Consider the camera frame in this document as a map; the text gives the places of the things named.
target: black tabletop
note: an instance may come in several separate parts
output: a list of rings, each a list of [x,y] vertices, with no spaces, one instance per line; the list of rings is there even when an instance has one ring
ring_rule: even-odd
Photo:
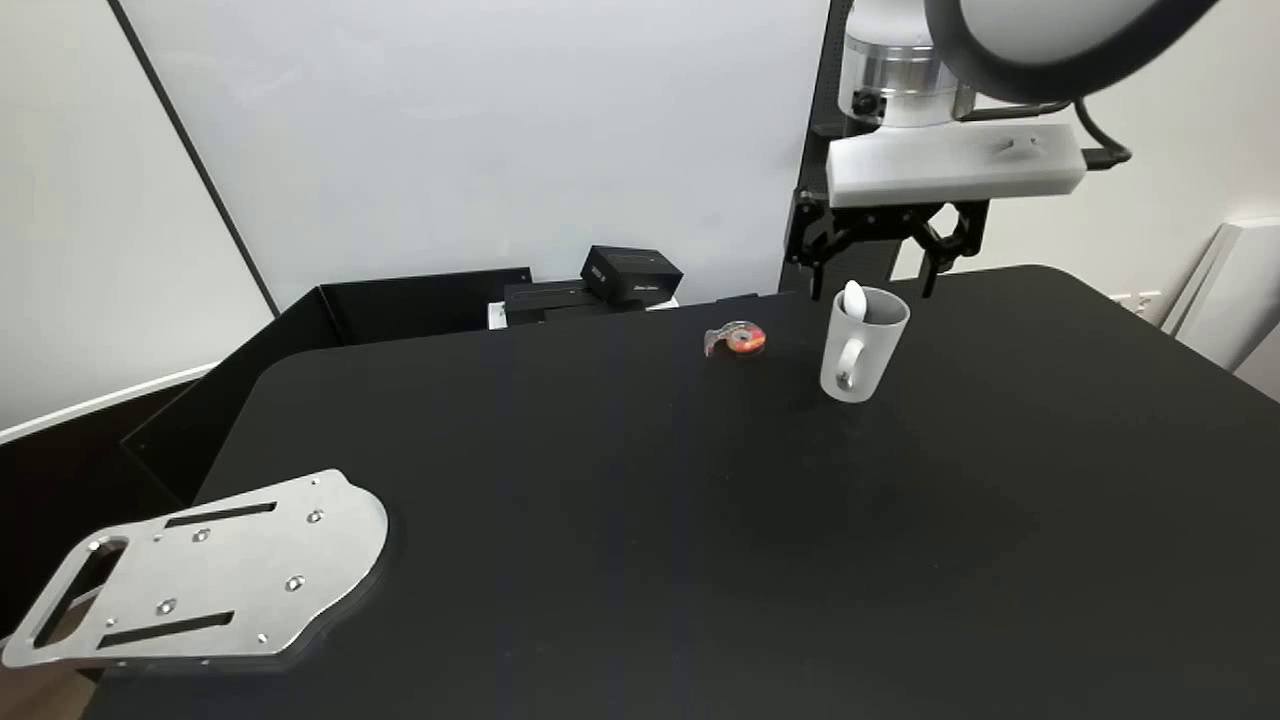
[[[825,316],[277,366],[205,495],[342,467],[391,513],[372,598],[290,668],[111,674],[93,717],[1280,717],[1277,406],[1036,270],[917,303],[867,410],[814,385]],[[705,359],[723,321],[766,351]]]

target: hole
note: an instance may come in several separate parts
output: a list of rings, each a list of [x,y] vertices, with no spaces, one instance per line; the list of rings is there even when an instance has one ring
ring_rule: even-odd
[[[244,506],[244,507],[224,507],[224,513],[175,516],[163,528],[216,524],[216,521],[267,516],[267,513],[277,513],[277,506]]]
[[[34,631],[34,647],[59,644],[67,638],[79,631],[82,616],[93,611],[95,589],[109,586],[109,575],[116,572],[120,556],[124,556],[124,542],[109,542],[101,546],[82,563],[79,575],[73,582],[73,589],[55,601],[53,616],[44,620],[44,628]]]
[[[232,620],[234,620],[234,611],[216,611],[216,616],[193,616],[193,620],[175,620],[175,625],[111,631],[95,647],[120,647],[120,644],[161,640],[161,638],[186,638],[186,631],[205,631],[205,628],[228,628]]]
[[[952,205],[943,205],[943,209],[929,222],[929,230],[930,230],[937,237],[954,237],[961,212],[954,212]]]

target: metal plate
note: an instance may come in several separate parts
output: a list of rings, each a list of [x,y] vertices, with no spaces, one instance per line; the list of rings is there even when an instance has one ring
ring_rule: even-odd
[[[384,542],[384,506],[341,473],[116,524],[67,554],[4,663],[279,656],[360,589]],[[53,640],[93,572],[104,589]]]

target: white cup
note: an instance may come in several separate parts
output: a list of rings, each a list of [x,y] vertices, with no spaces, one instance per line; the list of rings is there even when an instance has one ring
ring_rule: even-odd
[[[913,307],[898,297],[849,282],[831,301],[826,350],[819,370],[825,393],[841,406],[872,401],[908,323]]]

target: white wall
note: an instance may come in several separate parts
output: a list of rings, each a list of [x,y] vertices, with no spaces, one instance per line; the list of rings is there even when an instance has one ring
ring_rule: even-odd
[[[0,0],[0,445],[262,321],[109,0]]]
[[[1134,163],[1068,200],[1008,200],[961,270],[1055,265],[1102,291],[1165,291],[1222,222],[1280,222],[1280,6],[1222,0],[1159,66],[1093,102]]]

